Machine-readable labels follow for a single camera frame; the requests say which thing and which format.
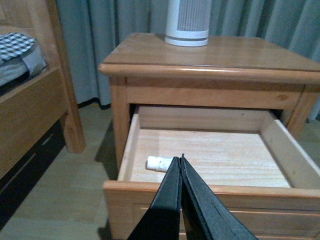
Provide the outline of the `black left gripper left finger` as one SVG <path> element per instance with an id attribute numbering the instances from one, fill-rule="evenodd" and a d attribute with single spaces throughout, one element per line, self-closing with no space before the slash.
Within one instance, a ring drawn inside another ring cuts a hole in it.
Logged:
<path id="1" fill-rule="evenodd" d="M 181 161 L 174 157 L 152 203 L 129 240 L 177 240 L 181 217 Z"/>

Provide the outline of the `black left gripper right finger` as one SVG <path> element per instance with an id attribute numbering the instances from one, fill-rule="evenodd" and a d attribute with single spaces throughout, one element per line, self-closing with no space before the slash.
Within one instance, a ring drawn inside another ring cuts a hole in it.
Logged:
<path id="1" fill-rule="evenodd" d="M 182 156 L 182 214 L 188 240 L 256 240 Z"/>

